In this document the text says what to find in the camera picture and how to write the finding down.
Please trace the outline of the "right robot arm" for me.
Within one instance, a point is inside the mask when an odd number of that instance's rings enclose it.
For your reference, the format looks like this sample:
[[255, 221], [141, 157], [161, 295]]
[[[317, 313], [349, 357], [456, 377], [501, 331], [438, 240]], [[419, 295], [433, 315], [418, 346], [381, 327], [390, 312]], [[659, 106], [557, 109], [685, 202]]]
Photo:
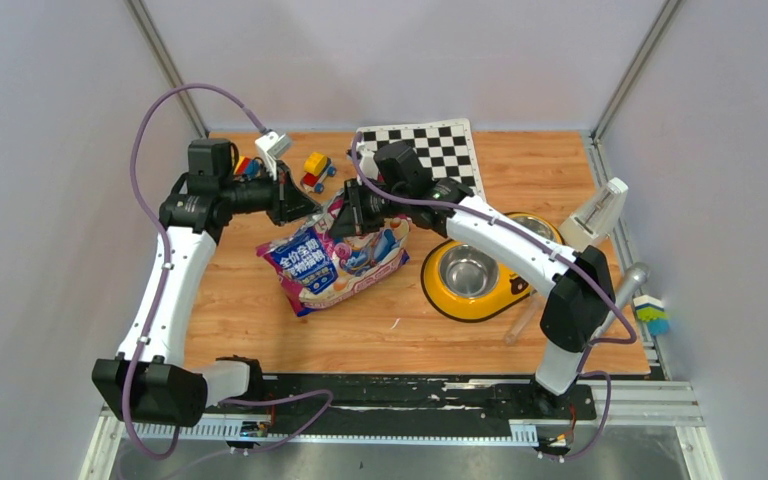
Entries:
[[540, 328], [547, 339], [535, 374], [531, 403], [556, 417], [571, 403], [569, 388], [596, 331], [618, 312], [605, 254], [594, 246], [576, 250], [546, 239], [491, 207], [451, 178], [436, 180], [404, 141], [378, 148], [372, 160], [380, 175], [360, 173], [344, 184], [332, 237], [380, 230], [386, 219], [408, 217], [415, 226], [466, 244], [513, 270], [545, 299]]

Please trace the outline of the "pink pet food bag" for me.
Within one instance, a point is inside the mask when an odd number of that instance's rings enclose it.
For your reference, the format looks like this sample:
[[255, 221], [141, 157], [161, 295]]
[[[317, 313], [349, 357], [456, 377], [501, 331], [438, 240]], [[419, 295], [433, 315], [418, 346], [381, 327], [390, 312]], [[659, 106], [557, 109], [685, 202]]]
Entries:
[[340, 193], [324, 211], [308, 217], [290, 236], [259, 245], [256, 255], [276, 272], [294, 314], [303, 317], [332, 307], [384, 280], [409, 260], [411, 224], [386, 218], [374, 233], [333, 237], [329, 228], [343, 200]]

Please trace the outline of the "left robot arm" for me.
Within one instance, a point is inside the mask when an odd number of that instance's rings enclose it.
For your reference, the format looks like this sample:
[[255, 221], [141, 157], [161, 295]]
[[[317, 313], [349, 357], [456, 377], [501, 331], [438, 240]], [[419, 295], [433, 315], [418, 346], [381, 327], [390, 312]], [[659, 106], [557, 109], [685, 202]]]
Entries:
[[243, 413], [264, 405], [257, 361], [226, 356], [192, 371], [184, 367], [184, 350], [198, 288], [231, 219], [263, 212], [282, 226], [319, 210], [281, 159], [291, 144], [285, 134], [262, 135], [255, 142], [259, 172], [240, 177], [231, 140], [190, 143], [187, 171], [150, 216], [159, 229], [157, 251], [137, 316], [115, 357], [97, 360], [92, 370], [93, 384], [119, 420], [192, 427], [226, 399]]

